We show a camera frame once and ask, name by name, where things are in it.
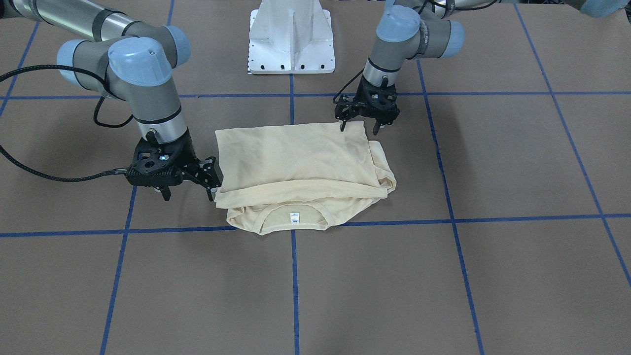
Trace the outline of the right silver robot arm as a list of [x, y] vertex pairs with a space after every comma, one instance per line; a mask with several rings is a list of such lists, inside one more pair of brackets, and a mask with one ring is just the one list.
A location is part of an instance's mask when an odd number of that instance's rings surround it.
[[123, 175], [133, 186], [154, 188], [165, 201], [171, 199], [172, 186], [189, 180], [214, 200], [221, 186], [216, 158], [196, 156], [172, 78], [173, 69], [191, 56], [191, 44], [180, 28], [154, 27], [90, 0], [3, 0], [1, 17], [45, 22], [79, 36], [62, 45], [56, 64], [13, 70], [3, 74], [2, 80], [30, 71], [58, 70], [70, 83], [101, 95], [93, 121], [105, 99], [117, 99], [128, 103], [129, 121], [140, 129], [140, 141], [127, 168], [62, 178], [29, 168], [2, 149], [9, 162], [32, 175], [61, 182]]

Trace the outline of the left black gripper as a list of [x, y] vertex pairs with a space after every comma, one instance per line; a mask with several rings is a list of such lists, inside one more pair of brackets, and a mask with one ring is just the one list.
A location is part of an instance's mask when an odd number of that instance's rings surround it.
[[372, 133], [376, 136], [398, 117], [400, 110], [396, 99], [396, 87], [390, 84], [388, 76], [383, 75], [381, 84], [377, 86], [362, 78], [353, 99], [349, 96], [334, 98], [334, 117], [340, 124], [340, 131], [344, 131], [347, 122], [357, 115], [374, 118], [376, 123]]

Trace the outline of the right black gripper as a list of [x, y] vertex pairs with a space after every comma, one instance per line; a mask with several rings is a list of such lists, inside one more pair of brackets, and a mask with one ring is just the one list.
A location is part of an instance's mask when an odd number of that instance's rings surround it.
[[215, 169], [216, 163], [216, 157], [208, 157], [207, 160], [196, 157], [189, 130], [170, 143], [159, 143], [155, 130], [150, 130], [136, 145], [125, 177], [135, 186], [160, 188], [165, 202], [171, 200], [169, 186], [189, 180], [203, 187], [208, 200], [214, 202], [222, 184]]

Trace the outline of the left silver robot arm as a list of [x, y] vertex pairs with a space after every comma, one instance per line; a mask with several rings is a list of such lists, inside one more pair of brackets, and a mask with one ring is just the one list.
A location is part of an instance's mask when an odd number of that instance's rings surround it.
[[357, 116], [373, 118], [373, 134], [399, 116], [396, 80], [407, 59], [450, 58], [463, 47], [466, 35], [455, 13], [482, 10], [493, 0], [388, 0], [376, 38], [353, 97], [339, 91], [333, 98], [334, 117], [344, 131]]

